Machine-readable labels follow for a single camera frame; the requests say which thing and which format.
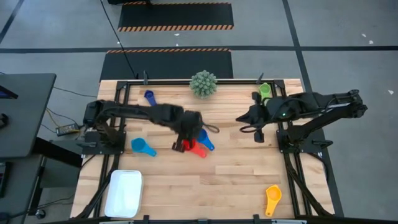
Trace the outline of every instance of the black and orange striped mat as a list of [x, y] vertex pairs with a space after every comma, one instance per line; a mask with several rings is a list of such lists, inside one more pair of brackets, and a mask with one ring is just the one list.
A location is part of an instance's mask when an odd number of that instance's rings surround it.
[[[224, 48], [126, 49], [126, 56], [139, 78], [191, 78], [207, 70], [217, 78], [233, 78], [231, 52]], [[122, 50], [107, 52], [101, 80], [134, 79]]]
[[230, 3], [125, 3], [118, 31], [230, 30], [234, 26]]

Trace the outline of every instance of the concrete floor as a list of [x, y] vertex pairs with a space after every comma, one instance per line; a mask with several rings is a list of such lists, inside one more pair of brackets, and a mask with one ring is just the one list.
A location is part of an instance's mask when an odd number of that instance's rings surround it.
[[[19, 0], [0, 1], [0, 30]], [[154, 0], [187, 2], [187, 0]], [[267, 45], [293, 46], [282, 0], [230, 0], [233, 30], [119, 33], [125, 47]], [[398, 45], [395, 0], [289, 0], [301, 46]], [[117, 26], [121, 6], [106, 10]], [[24, 0], [4, 39], [3, 49], [118, 47], [99, 0]], [[57, 74], [55, 86], [95, 95], [105, 53], [0, 54], [0, 72]], [[398, 220], [398, 52], [304, 52], [314, 91], [359, 89], [368, 111], [361, 119], [338, 121], [325, 128], [331, 162], [346, 217]], [[295, 52], [232, 52], [235, 78], [301, 78]], [[54, 90], [49, 108], [81, 121], [87, 102]], [[59, 118], [60, 123], [68, 124]], [[43, 124], [54, 129], [46, 115]], [[39, 136], [56, 139], [44, 128]], [[43, 203], [68, 197], [73, 189], [51, 190]], [[41, 222], [64, 220], [71, 205], [47, 208]], [[34, 218], [26, 223], [37, 222]]]

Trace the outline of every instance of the gray desk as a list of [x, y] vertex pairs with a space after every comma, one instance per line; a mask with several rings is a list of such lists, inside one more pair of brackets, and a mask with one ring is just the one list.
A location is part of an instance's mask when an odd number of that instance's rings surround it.
[[[12, 163], [0, 212], [12, 216], [39, 205], [44, 157], [81, 166], [79, 154], [37, 137], [55, 78], [55, 74], [0, 75], [0, 84], [18, 95], [15, 100], [0, 99], [0, 113], [9, 117], [8, 126], [0, 129], [0, 161]], [[24, 219], [22, 215], [9, 224]]]

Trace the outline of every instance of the orange measuring cup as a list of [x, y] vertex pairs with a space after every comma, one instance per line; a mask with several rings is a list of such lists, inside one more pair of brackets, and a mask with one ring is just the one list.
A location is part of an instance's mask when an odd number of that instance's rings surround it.
[[282, 192], [278, 185], [272, 185], [266, 190], [267, 194], [267, 208], [266, 216], [271, 217], [274, 214], [274, 210], [279, 200], [282, 198]]

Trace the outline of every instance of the wooden table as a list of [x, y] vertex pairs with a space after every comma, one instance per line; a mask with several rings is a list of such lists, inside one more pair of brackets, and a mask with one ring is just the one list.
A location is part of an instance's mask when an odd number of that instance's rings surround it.
[[[288, 95], [303, 92], [299, 79], [285, 79]], [[98, 99], [114, 100], [116, 80], [102, 81]], [[250, 219], [261, 218], [266, 207], [265, 189], [277, 184], [282, 191], [273, 218], [293, 218], [287, 174], [275, 136], [276, 124], [263, 128], [265, 143], [254, 142], [252, 134], [239, 132], [244, 123], [236, 122], [246, 113], [253, 100], [251, 92], [258, 85], [218, 85], [217, 92], [206, 100], [195, 98], [187, 85], [132, 86], [129, 104], [149, 105], [145, 90], [152, 90], [158, 103], [181, 105], [186, 110], [200, 111], [203, 120], [220, 128], [209, 133], [215, 145], [205, 159], [195, 154], [171, 150], [177, 139], [169, 128], [136, 119], [127, 119], [125, 153], [119, 169], [139, 170], [144, 175], [141, 210], [134, 217], [150, 219]], [[156, 157], [132, 153], [130, 142], [144, 138], [156, 151]], [[333, 213], [325, 173], [320, 161], [301, 154], [308, 189], [329, 212]], [[96, 156], [80, 172], [71, 217], [78, 215], [98, 188], [103, 156]], [[304, 213], [299, 188], [300, 211]], [[103, 197], [104, 210], [106, 192]]]

